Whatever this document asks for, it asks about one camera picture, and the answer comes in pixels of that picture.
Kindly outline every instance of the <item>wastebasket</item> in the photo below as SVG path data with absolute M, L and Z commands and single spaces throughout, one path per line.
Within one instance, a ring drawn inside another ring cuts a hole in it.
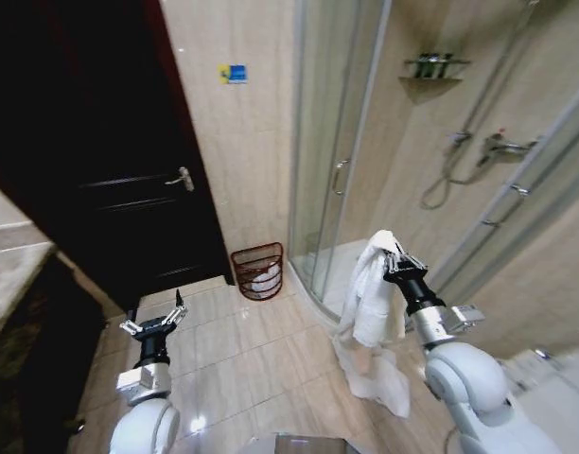
M 283 246 L 270 243 L 231 254 L 239 291 L 253 301 L 264 301 L 283 286 Z

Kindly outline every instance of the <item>dark wooden door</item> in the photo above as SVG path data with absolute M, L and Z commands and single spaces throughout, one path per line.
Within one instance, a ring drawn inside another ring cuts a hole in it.
M 0 8 L 0 187 L 125 309 L 232 280 L 158 1 Z

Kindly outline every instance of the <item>beige tile floor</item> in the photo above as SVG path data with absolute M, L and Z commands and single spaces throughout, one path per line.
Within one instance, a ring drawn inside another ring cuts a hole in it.
M 327 333 L 290 282 L 261 303 L 219 278 L 181 293 L 189 316 L 168 338 L 170 399 L 181 413 L 174 453 L 234 453 L 252 437 L 277 431 L 350 438 L 376 453 L 443 452 L 453 425 L 422 382 L 413 339 L 395 348 L 412 386 L 412 412 L 401 419 L 350 393 Z M 171 291 L 146 297 L 138 320 L 166 314 L 173 304 Z M 139 346 L 119 321 L 103 331 L 80 404 L 86 427 L 71 440 L 70 453 L 108 452 L 128 410 L 114 384 L 137 361 Z

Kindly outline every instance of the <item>marble countertop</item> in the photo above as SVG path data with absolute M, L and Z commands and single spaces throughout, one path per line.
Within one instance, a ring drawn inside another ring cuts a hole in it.
M 0 251 L 0 331 L 55 249 L 43 242 Z

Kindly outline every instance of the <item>blue sticker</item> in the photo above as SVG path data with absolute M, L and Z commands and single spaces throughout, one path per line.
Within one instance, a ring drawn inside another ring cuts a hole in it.
M 219 64 L 219 76 L 222 83 L 247 83 L 248 81 L 245 64 Z

